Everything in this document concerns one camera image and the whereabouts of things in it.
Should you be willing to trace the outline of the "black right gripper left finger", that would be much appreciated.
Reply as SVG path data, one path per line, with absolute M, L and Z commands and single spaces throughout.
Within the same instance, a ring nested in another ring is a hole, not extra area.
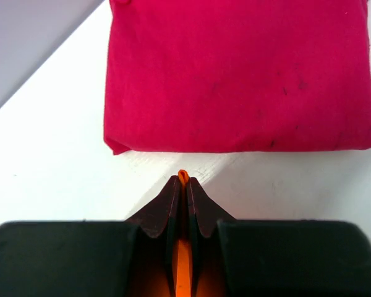
M 124 221 L 0 225 L 0 296 L 174 296 L 181 183 Z

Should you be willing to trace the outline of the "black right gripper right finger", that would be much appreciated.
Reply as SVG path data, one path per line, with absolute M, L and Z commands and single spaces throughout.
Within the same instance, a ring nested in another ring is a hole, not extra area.
M 371 243 L 355 224 L 240 220 L 186 186 L 193 296 L 371 296 Z

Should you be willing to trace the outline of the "orange t-shirt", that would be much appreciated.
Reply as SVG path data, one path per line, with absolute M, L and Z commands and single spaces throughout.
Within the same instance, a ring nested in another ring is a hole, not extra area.
M 176 258 L 176 296 L 192 296 L 192 251 L 189 239 L 189 215 L 186 186 L 189 182 L 189 175 L 186 170 L 179 170 L 177 174 L 181 184 L 180 213 L 178 216 L 180 232 L 177 239 Z

